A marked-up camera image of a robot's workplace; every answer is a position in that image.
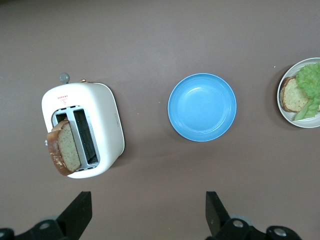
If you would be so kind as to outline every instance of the plate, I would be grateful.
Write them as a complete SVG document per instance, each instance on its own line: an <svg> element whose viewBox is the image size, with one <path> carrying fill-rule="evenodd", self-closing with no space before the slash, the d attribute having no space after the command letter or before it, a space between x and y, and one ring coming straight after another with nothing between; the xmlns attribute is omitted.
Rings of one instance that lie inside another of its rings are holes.
<svg viewBox="0 0 320 240"><path fill-rule="evenodd" d="M210 73L186 77L175 86L168 101L173 128L184 138L196 142L223 135L232 125L236 111L232 88Z"/></svg>
<svg viewBox="0 0 320 240"><path fill-rule="evenodd" d="M305 60L302 60L298 63L296 63L295 65L293 65L282 77L278 89L277 89L277 93L276 93L276 100L277 100L277 104L279 107L279 110L281 112L281 114L283 115L283 117L291 124L300 127L300 128L317 128L320 127L320 114L318 113L315 117L311 117L311 118L306 118L306 119L302 119L302 120L297 120L295 121L295 117L296 114L295 112L287 112L285 111L281 104L280 104L280 90L281 90L281 85L284 81L285 78L287 77L292 77L295 76L297 74L297 72L300 71L300 69L302 69L305 65L308 64L316 64L320 62L320 57L313 57L313 58L308 58Z"/></svg>

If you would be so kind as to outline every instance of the food on plate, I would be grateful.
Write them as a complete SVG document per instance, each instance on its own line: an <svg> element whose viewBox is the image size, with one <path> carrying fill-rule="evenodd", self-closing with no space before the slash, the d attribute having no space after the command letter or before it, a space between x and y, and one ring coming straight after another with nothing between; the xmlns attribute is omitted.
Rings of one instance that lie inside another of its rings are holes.
<svg viewBox="0 0 320 240"><path fill-rule="evenodd" d="M297 113L295 121L314 117L320 108L320 62L308 64L296 76L285 78L279 98L286 112Z"/></svg>
<svg viewBox="0 0 320 240"><path fill-rule="evenodd" d="M67 119L59 122L47 135L48 149L58 171L67 176L80 168L74 136Z"/></svg>

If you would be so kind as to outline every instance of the red logo on toaster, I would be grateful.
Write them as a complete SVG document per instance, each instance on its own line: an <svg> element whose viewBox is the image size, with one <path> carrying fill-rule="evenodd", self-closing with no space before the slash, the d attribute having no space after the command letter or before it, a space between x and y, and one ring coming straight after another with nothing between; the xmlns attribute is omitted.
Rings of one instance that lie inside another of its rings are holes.
<svg viewBox="0 0 320 240"><path fill-rule="evenodd" d="M68 95L58 96L58 99L64 104L67 104Z"/></svg>

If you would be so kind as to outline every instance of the bread in toaster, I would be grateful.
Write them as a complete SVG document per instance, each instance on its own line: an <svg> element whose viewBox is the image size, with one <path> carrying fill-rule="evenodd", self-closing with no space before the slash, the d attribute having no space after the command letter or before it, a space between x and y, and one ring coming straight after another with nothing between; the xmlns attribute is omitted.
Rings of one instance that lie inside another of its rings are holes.
<svg viewBox="0 0 320 240"><path fill-rule="evenodd" d="M81 162L67 119L59 122L47 134L47 143L52 161L62 175L70 175L80 168Z"/></svg>
<svg viewBox="0 0 320 240"><path fill-rule="evenodd" d="M296 76L286 77L280 88L280 104L289 113L299 113L308 103L309 97L297 83Z"/></svg>

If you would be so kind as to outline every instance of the white plate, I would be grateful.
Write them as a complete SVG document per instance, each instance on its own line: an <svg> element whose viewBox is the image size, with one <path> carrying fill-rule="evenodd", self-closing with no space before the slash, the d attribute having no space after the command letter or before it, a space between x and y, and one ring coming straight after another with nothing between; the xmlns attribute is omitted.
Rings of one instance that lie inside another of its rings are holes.
<svg viewBox="0 0 320 240"><path fill-rule="evenodd" d="M284 81L284 79L286 77L292 77L295 76L297 74L297 72L299 72L300 69L302 69L305 65L308 64L316 64L320 62L320 57L313 57L313 58L308 58L305 60L302 60L298 63L296 63L295 65L293 65L282 77L279 86L278 86L278 90L276 93L276 100L278 103L278 107L280 109L281 114L284 116L285 119L288 120L289 123L300 127L300 128L317 128L320 127L320 113L318 113L315 117L311 117L311 118L306 118L303 120L298 120L295 121L295 116L297 113L295 112L287 112L285 111L280 104L280 88L282 85L282 82Z"/></svg>

